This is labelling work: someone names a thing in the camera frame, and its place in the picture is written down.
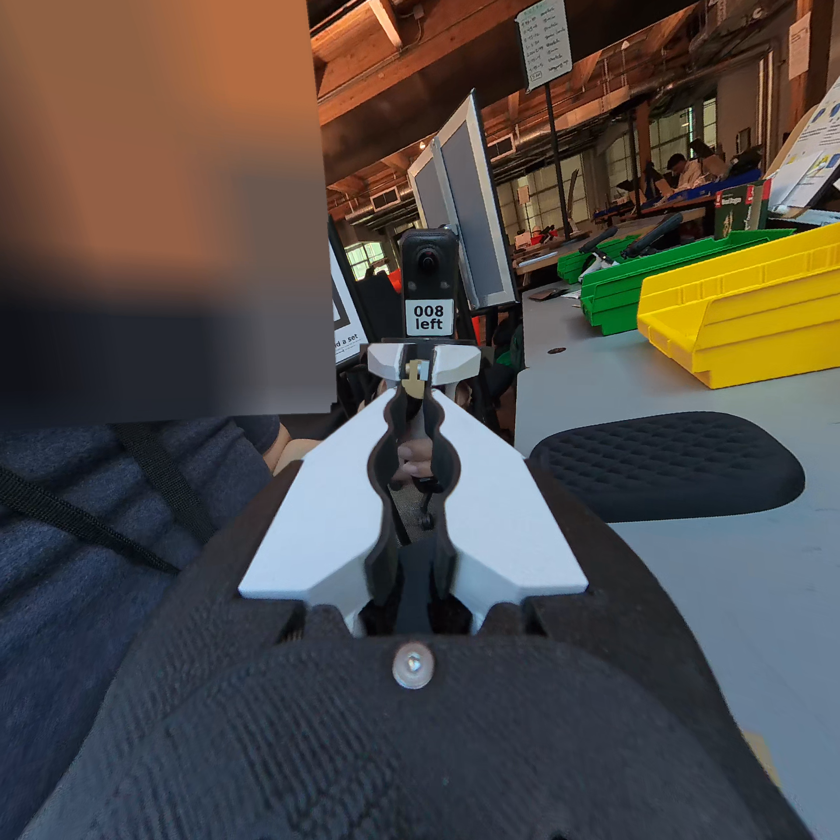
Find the whiteboard sign on pole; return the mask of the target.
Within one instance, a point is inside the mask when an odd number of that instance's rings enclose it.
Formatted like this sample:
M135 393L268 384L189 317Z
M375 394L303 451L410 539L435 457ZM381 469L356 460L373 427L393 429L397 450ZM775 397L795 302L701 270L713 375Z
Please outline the whiteboard sign on pole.
M569 74L573 67L571 40L564 1L540 1L523 9L516 17L521 63L526 91L541 88L547 107L556 184L560 198L563 236L571 240L571 221L567 206L560 148L555 126L551 83Z

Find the yellow plastic bin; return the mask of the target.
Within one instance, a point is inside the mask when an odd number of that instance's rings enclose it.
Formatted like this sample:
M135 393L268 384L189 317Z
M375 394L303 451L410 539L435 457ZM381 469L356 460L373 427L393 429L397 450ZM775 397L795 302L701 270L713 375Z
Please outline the yellow plastic bin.
M839 365L839 225L644 280L637 329L712 390Z

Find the white paper notice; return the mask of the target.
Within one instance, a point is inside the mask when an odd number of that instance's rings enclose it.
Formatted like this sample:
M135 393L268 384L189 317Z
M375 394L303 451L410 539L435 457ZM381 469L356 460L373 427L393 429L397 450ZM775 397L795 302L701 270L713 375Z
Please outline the white paper notice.
M810 12L798 17L789 28L788 78L790 81L805 74L810 66L811 54Z

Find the black wrist rest pad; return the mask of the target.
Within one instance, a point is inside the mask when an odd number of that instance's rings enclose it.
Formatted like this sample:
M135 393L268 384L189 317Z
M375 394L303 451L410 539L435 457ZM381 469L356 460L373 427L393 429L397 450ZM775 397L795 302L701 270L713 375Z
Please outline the black wrist rest pad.
M530 459L609 523L744 515L783 507L805 489L788 448L726 413L568 429L536 444Z

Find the person's navy shirt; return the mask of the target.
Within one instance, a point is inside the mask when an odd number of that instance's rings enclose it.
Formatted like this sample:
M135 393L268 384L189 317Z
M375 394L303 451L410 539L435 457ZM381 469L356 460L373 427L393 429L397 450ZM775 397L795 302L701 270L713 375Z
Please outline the person's navy shirt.
M270 482L276 415L152 423L222 529ZM112 426L3 430L2 467L184 569L203 549ZM174 577L2 506L1 833L17 838L87 736Z

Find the white printed poster board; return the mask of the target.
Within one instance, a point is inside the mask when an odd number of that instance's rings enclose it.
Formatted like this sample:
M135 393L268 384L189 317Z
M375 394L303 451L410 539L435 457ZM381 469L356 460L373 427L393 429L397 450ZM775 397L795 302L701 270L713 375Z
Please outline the white printed poster board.
M839 80L796 125L765 174L768 207L784 215L814 208L830 193L839 173Z

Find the large white framed display panel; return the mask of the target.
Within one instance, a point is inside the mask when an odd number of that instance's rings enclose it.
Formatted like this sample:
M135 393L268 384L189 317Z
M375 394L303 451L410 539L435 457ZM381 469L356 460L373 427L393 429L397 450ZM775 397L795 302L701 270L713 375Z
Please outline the large white framed display panel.
M477 312L515 304L517 284L475 89L435 140L455 213L469 305Z

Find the black framed marker sign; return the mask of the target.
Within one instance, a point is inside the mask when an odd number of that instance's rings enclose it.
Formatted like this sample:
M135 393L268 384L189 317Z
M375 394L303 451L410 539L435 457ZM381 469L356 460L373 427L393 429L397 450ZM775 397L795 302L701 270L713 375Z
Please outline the black framed marker sign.
M343 372L359 363L363 349L371 342L371 328L362 307L350 262L330 215L328 235L335 363L337 372Z

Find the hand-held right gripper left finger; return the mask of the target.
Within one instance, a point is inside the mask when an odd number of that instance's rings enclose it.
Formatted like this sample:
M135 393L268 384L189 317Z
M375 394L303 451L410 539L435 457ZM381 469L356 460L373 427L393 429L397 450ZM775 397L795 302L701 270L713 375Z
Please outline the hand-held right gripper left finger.
M390 433L390 388L308 452L238 592L245 599L333 606L354 637L370 602L384 603L397 575L396 526L387 485L371 477L376 446Z

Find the person's left hand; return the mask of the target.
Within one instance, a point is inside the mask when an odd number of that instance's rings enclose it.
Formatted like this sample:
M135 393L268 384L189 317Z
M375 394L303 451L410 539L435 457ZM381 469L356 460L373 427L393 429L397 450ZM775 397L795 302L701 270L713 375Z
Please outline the person's left hand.
M425 480L434 476L432 467L433 441L428 437L402 442L397 448L399 466L392 482L404 484L409 481Z

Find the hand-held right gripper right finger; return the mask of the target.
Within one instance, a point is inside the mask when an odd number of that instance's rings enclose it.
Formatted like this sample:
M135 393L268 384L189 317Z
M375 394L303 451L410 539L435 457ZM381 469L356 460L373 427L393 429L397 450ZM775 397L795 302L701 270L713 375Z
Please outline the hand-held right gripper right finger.
M470 632L498 604L585 592L585 573L519 452L435 389L423 414L440 490L434 583L469 610Z

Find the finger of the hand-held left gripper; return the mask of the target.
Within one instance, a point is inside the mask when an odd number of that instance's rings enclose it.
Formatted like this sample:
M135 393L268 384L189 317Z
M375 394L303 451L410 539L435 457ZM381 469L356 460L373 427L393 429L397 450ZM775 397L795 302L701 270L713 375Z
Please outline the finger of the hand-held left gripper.
M407 351L408 344L369 344L368 371L386 382L386 387L401 386L406 377Z
M480 348L474 344L438 344L429 366L429 385L447 387L480 373Z

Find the large green plastic bin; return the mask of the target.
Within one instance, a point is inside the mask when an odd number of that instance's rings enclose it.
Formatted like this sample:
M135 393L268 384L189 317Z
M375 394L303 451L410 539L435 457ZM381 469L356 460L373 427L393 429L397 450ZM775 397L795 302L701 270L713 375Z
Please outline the large green plastic bin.
M722 239L703 238L656 254L627 259L581 280L581 311L588 323L604 336L634 331L646 278L769 243L794 232L792 228L734 231Z

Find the dark green lego box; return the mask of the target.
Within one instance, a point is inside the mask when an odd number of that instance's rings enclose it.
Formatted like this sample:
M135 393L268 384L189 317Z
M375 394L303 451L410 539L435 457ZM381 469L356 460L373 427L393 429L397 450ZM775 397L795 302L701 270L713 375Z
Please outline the dark green lego box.
M737 185L715 195L716 240L727 238L732 232L752 232L768 226L772 180Z

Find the small white framed display panel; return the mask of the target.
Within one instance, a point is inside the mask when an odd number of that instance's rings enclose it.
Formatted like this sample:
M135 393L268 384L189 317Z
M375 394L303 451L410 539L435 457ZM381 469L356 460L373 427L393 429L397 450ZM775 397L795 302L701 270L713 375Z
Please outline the small white framed display panel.
M416 209L424 228L441 228L450 224L444 192L438 180L434 141L426 143L408 169Z

